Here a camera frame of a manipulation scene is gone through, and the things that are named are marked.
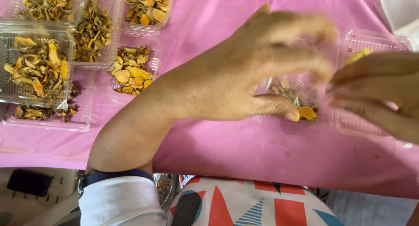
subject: table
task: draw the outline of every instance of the table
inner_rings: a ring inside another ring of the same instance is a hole
[[[352,27],[388,32],[375,10],[379,0],[174,0],[170,22],[158,36],[160,72],[226,39],[264,2],[273,10],[328,14],[341,33]],[[8,0],[0,3],[2,14]],[[0,125],[0,167],[85,168],[97,133],[122,107],[106,96],[98,93],[88,133],[43,130],[39,136],[33,129]],[[417,146],[404,148],[389,138],[346,136],[333,126],[300,127],[273,117],[262,123],[252,117],[239,122],[179,121],[154,164],[155,171],[163,173],[419,198]]]

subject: plastic food container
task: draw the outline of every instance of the plastic food container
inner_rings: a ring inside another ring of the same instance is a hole
[[[103,47],[103,49],[101,49],[100,53],[102,54],[102,56],[97,57],[97,63],[75,62],[76,68],[83,68],[85,70],[110,70],[109,67],[117,57],[117,49],[119,45],[119,32],[123,20],[122,8],[124,5],[124,0],[97,1],[103,10],[106,9],[109,18],[112,21],[111,43]]]
[[[93,72],[88,70],[75,70],[71,75],[71,81],[78,84],[79,92],[73,100],[77,107],[75,113],[68,122],[61,118],[50,118],[44,121],[21,120],[13,117],[13,113],[18,107],[17,104],[9,104],[5,114],[1,116],[4,125],[19,125],[22,127],[37,127],[54,130],[68,130],[88,132],[90,129],[92,97],[93,97]]]
[[[409,40],[404,37],[383,35],[362,29],[352,29],[344,36],[342,48],[338,57],[338,68],[342,68],[346,60],[355,52],[359,52],[365,48],[371,49],[372,53],[411,50]],[[333,109],[332,124],[343,134],[357,136],[389,136],[389,134],[381,128],[342,109]]]
[[[143,45],[147,46],[149,49],[149,58],[145,63],[145,70],[153,74],[154,80],[157,76],[160,42],[153,35],[141,32],[139,30],[123,29],[121,31],[121,41],[119,48],[138,48]],[[134,99],[134,95],[120,94],[116,91],[113,91],[114,89],[117,89],[121,86],[115,77],[111,77],[109,75],[109,82],[110,86],[108,94],[112,94],[109,96],[111,102],[117,104],[127,104]]]
[[[127,15],[127,13],[129,12],[129,3],[124,3],[124,11],[123,11],[123,16],[122,16],[122,20],[124,23],[128,24],[128,27],[131,29],[139,29],[139,30],[143,30],[143,31],[158,31],[161,28],[163,28],[165,25],[167,25],[168,21],[169,21],[169,16],[170,16],[170,10],[172,9],[172,4],[173,4],[173,0],[169,0],[169,4],[167,6],[167,11],[166,11],[166,15],[163,21],[161,21],[160,23],[156,24],[156,25],[141,25],[141,24],[134,24],[134,23],[129,23],[125,21],[125,16]]]
[[[296,39],[291,46],[292,47],[315,47],[319,50],[325,57],[327,57],[333,65],[337,64],[337,51],[338,51],[338,44],[339,39],[337,39],[337,43],[335,45],[329,43],[319,43],[314,42],[308,39]],[[297,122],[293,122],[290,120],[286,120],[283,117],[278,117],[281,119],[281,122],[287,123],[290,125],[297,125],[297,126],[311,126],[315,125],[319,128],[328,128],[330,127],[330,120],[331,120],[331,111],[328,107],[328,102],[324,96],[324,91],[326,90],[325,84],[317,84],[311,81],[311,73],[310,72],[302,72],[297,74],[285,75],[281,78],[270,78],[263,82],[263,84],[259,85],[256,95],[260,94],[272,94],[270,88],[272,84],[279,83],[281,79],[287,79],[290,84],[290,90],[294,93],[299,91],[304,91],[304,95],[306,98],[304,100],[309,101],[306,105],[318,105],[319,110],[316,112],[317,118],[315,121],[306,121],[300,120]],[[258,115],[254,116],[253,119],[256,122],[271,122],[271,117],[269,115]]]
[[[74,58],[74,39],[72,34],[66,32],[66,29],[30,29],[18,27],[0,27],[0,102],[43,106],[51,108],[66,108],[67,100],[70,93],[70,74],[72,71]],[[3,67],[5,63],[15,64],[21,54],[13,47],[15,37],[29,37],[36,41],[48,41],[57,39],[58,54],[64,55],[68,61],[68,73],[66,78],[66,86],[64,87],[63,98],[57,96],[50,98],[30,98],[26,95],[33,88],[19,86],[13,82],[9,82],[11,74],[6,72]]]
[[[69,24],[72,27],[75,27],[81,17],[81,12],[83,10],[84,4],[86,0],[75,0],[74,6],[71,9],[71,14],[73,14],[73,19],[71,21],[66,21],[66,24]],[[6,16],[17,18],[18,13],[21,10],[27,10],[28,8],[23,3],[23,0],[11,0],[8,12],[6,12]],[[29,22],[36,22],[37,20],[26,20]]]

